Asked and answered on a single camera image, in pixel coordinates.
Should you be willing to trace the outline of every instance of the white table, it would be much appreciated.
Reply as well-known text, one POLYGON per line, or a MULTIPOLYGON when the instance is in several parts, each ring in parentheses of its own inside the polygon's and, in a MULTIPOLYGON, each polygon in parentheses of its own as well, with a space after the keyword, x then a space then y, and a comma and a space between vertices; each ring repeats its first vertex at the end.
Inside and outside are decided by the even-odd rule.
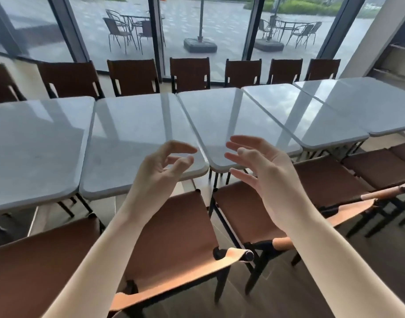
POLYGON ((288 130, 304 150, 322 150, 369 137, 351 119, 293 85, 258 85, 242 90, 288 130))
POLYGON ((299 81, 294 85, 353 119, 371 136, 405 131, 405 91, 370 77, 299 81))
POLYGON ((0 104, 0 213, 78 192, 94 98, 0 104))
MULTIPOLYGON (((170 139, 198 147, 175 95, 163 93, 97 101, 80 194, 97 200, 127 193, 145 156, 170 139)), ((208 162, 200 150, 194 158, 194 164, 181 180, 208 171, 208 162)))
POLYGON ((290 156, 302 149, 271 117, 237 88, 184 91, 178 95, 211 168, 226 173, 237 165, 224 157, 232 135, 262 137, 290 156))

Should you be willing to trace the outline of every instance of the finger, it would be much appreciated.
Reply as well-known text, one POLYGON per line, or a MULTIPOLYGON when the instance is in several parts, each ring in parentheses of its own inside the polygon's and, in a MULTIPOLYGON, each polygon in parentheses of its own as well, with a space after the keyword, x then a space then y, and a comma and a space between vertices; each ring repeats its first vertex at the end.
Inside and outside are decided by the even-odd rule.
POLYGON ((224 153, 224 156, 225 156, 227 159, 231 160, 232 162, 234 162, 234 163, 236 163, 236 164, 238 164, 238 165, 242 165, 242 166, 247 167, 247 168, 252 168, 252 166, 248 163, 248 161, 244 160, 244 159, 243 159, 242 157, 240 157, 239 155, 226 152, 226 153, 224 153))
POLYGON ((165 160, 167 156, 172 153, 195 154, 197 151, 197 148, 188 143, 170 140, 160 146, 160 148, 157 150, 157 154, 160 155, 163 160, 165 160))
POLYGON ((237 143, 234 143, 234 142, 226 142, 226 147, 227 147, 228 149, 234 150, 235 152, 237 151, 237 149, 238 149, 239 147, 243 147, 243 148, 246 148, 246 149, 248 149, 248 150, 253 150, 253 149, 254 149, 253 147, 249 147, 249 146, 246 146, 246 145, 237 144, 237 143))
POLYGON ((179 158, 180 156, 167 156, 166 160, 163 163, 163 168, 167 165, 174 164, 174 162, 177 161, 179 158))
POLYGON ((177 180, 194 163, 194 157, 180 157, 174 164, 164 173, 172 174, 177 180))
POLYGON ((266 169, 272 163, 264 157, 258 150, 248 150, 246 148, 238 148, 237 155, 252 166, 252 171, 260 174, 260 171, 266 169))
POLYGON ((252 147, 260 151, 262 154, 277 154, 280 152, 279 149, 275 148, 273 145, 268 143, 265 139, 255 136, 247 135, 233 135, 230 140, 236 144, 252 147))
POLYGON ((235 176, 237 179, 247 183, 249 186, 253 187, 254 189, 257 186, 258 179, 252 175, 244 173, 243 171, 239 171, 236 168, 231 168, 230 173, 235 176))

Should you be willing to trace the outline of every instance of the forearm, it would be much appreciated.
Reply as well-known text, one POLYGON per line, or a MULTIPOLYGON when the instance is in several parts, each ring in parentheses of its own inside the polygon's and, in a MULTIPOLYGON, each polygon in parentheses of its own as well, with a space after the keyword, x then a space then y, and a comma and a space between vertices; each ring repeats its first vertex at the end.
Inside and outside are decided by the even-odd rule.
POLYGON ((43 318, 106 318, 144 225, 120 209, 43 318))
POLYGON ((405 305, 354 248, 320 213, 309 214, 288 234, 335 317, 405 317, 405 305))

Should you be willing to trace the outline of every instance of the hand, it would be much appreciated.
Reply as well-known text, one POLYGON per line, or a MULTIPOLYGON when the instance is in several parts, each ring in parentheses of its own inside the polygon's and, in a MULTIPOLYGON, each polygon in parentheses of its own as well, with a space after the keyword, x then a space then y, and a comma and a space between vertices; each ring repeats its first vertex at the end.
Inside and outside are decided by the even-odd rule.
POLYGON ((170 154, 196 152, 197 149, 189 144, 170 140, 145 157, 121 212, 129 212, 134 220, 146 224, 170 197, 183 172, 194 162, 191 155, 178 157, 170 154))
POLYGON ((230 173, 258 192, 280 229, 287 232, 296 220, 304 221, 306 215, 316 211, 286 153, 259 137, 235 135, 230 140, 226 147, 237 154, 227 152, 224 156, 251 169, 258 178, 234 168, 230 173))

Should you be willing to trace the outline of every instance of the outdoor patio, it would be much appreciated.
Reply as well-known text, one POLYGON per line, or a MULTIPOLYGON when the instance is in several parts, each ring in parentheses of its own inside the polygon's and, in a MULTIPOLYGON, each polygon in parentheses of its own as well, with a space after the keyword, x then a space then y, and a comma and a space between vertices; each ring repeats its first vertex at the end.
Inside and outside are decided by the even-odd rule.
MULTIPOLYGON (((15 28, 25 26, 49 25, 56 22, 47 0, 0 0, 5 11, 15 28)), ((148 59, 154 57, 152 40, 142 39, 143 55, 135 49, 133 42, 127 47, 127 54, 124 53, 123 38, 120 38, 120 48, 116 42, 108 45, 108 29, 102 20, 106 17, 105 9, 111 9, 126 15, 149 16, 147 14, 147 0, 128 0, 128 2, 107 1, 107 0, 70 0, 74 14, 86 48, 96 69, 107 70, 107 59, 148 59)), ((161 12, 165 16, 163 20, 163 31, 166 40, 164 49, 166 74, 169 75, 169 57, 174 58, 204 58, 210 57, 211 80, 224 80, 224 66, 226 59, 240 60, 244 47, 245 36, 247 35, 250 10, 243 9, 243 3, 205 1, 203 36, 217 44, 217 53, 212 54, 191 54, 183 47, 185 38, 196 38, 200 25, 200 1, 199 0, 167 0, 161 2, 161 12)), ((269 20, 270 13, 263 12, 262 18, 269 20)), ((266 82, 269 72, 270 60, 276 59, 304 59, 302 75, 308 66, 309 59, 315 58, 327 33, 332 25, 334 17, 323 17, 314 15, 279 15, 280 19, 297 22, 321 21, 316 42, 313 45, 311 36, 307 48, 298 46, 295 49, 296 37, 293 36, 288 46, 285 46, 281 53, 265 53, 254 49, 252 60, 262 59, 263 69, 261 82, 266 82)), ((351 26, 345 40, 343 41, 336 58, 342 59, 340 72, 348 63, 354 51, 358 47, 365 32, 368 30, 373 19, 356 19, 351 26)), ((289 31, 285 31, 282 42, 286 44, 289 39, 289 31)), ((42 61, 72 61, 64 42, 45 44, 43 46, 29 49, 30 57, 42 61)))

